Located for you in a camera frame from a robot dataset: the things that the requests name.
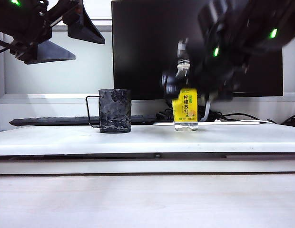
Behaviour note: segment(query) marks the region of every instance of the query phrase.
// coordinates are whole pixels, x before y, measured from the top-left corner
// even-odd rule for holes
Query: black cable
[[[284,125],[285,123],[289,122],[289,121],[292,120],[293,118],[295,118],[295,115],[289,117],[287,120],[285,120],[284,122],[282,122],[281,125]]]
[[[2,50],[0,50],[0,53],[2,53],[2,52],[4,52],[4,51],[7,51],[7,50],[9,50],[9,48],[5,47],[5,48],[3,48]]]
[[[231,114],[226,114],[226,115],[223,115],[224,117],[226,116],[234,116],[234,115],[243,115],[243,116],[247,116],[247,117],[250,117],[252,119],[255,119],[255,120],[260,120],[252,115],[248,115],[248,114],[245,114],[245,113],[231,113]]]
[[[156,119],[158,121],[173,122],[174,121],[173,109],[167,108],[165,111],[157,113]]]

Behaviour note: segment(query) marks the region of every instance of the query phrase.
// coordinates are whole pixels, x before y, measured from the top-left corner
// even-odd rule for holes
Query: wire handle
[[[86,100],[86,108],[87,108],[87,116],[89,117],[88,118],[88,123],[89,123],[89,125],[91,126],[91,127],[93,127],[93,128],[100,128],[100,126],[93,126],[92,124],[91,124],[91,120],[90,120],[90,114],[89,114],[89,101],[88,101],[88,98],[89,97],[101,97],[101,96],[87,96],[86,98],[85,98],[85,100]]]

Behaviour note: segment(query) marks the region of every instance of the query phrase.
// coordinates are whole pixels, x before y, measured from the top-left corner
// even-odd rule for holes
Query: computer monitor
[[[179,40],[189,38],[197,53],[204,45],[197,17],[209,2],[112,1],[114,87],[130,89],[133,100],[163,99],[162,72],[176,59]],[[283,95],[282,51],[252,57],[247,74],[238,74],[234,97]]]

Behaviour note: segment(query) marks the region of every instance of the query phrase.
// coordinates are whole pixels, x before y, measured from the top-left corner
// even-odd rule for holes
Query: white wall
[[[112,36],[102,32],[105,45],[71,39],[53,32],[52,42],[76,55],[74,61],[26,65],[5,52],[7,94],[89,94],[112,88]]]

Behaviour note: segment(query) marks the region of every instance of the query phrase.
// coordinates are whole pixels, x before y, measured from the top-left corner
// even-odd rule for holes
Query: white table
[[[0,161],[0,174],[277,172],[295,171],[295,157],[250,159],[240,153],[295,153],[295,128],[276,124],[132,126],[125,134],[103,134],[88,126],[26,127],[0,133],[0,156],[145,153],[235,153],[219,159]]]
[[[0,177],[0,228],[295,228],[295,174]]]
[[[295,155],[295,128],[201,126],[175,132],[171,126],[133,126],[130,133],[113,135],[83,126],[0,133],[0,156],[172,152],[228,152],[231,158],[0,160],[0,174],[148,173],[0,176],[0,228],[295,228],[295,174],[172,174],[295,171],[295,158],[278,154]],[[263,152],[279,159],[259,156]]]

